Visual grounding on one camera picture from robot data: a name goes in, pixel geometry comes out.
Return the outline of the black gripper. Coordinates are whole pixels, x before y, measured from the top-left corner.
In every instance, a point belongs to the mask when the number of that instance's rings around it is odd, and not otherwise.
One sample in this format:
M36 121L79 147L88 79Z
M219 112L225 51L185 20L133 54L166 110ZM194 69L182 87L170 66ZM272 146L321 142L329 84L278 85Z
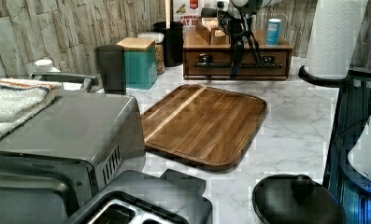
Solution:
M263 60L259 51L259 43L247 25L248 20L245 18L245 14L250 10L250 1L230 1L228 4L218 1L216 7L219 28L233 42L231 45L232 65L230 78L236 78L241 67L244 49L243 41L245 39L248 41L255 62L262 66Z

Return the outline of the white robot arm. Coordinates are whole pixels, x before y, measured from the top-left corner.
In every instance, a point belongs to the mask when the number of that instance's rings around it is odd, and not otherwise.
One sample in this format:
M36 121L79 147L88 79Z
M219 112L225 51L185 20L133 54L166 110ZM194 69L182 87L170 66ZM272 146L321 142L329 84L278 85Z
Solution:
M272 5L270 0L230 0L233 7L239 12L240 18L225 11L220 4L217 4L217 20L219 28L230 37L231 51L231 74L230 78L236 78L242 67L244 53L244 38L247 39L250 52L255 61L251 67L271 68L272 63L268 63L261 55L259 43L251 30L252 15L263 7Z

